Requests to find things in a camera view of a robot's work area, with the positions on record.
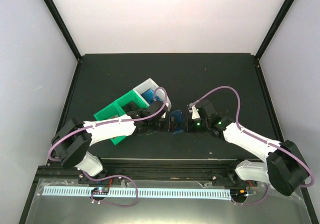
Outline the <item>blue card holder wallet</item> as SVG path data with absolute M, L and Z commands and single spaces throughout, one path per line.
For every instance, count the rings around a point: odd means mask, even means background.
M 185 132 L 185 118 L 183 115 L 182 110 L 176 110 L 173 111 L 169 114 L 169 117 L 173 117 L 173 130 L 172 130 L 172 134 L 178 134 L 178 133 L 183 133 Z

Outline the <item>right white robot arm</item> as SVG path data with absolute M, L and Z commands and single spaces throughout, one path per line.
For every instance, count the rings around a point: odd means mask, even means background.
M 227 173 L 232 185 L 252 180 L 270 184 L 285 196 L 292 195 L 309 177 L 306 164 L 297 145 L 286 140 L 268 139 L 237 124 L 229 117 L 221 117 L 213 104 L 203 99 L 189 105 L 189 131 L 209 132 L 213 137 L 234 144 L 259 159 L 242 160 Z

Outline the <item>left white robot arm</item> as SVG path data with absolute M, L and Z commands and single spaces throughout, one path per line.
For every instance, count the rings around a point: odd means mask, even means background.
M 107 179 L 107 170 L 100 159 L 89 152 L 89 147 L 101 141 L 127 137 L 152 129 L 166 129 L 171 104 L 156 100 L 147 108 L 103 121 L 70 119 L 52 139 L 48 158 L 58 161 L 63 168 L 75 167 L 95 183 Z

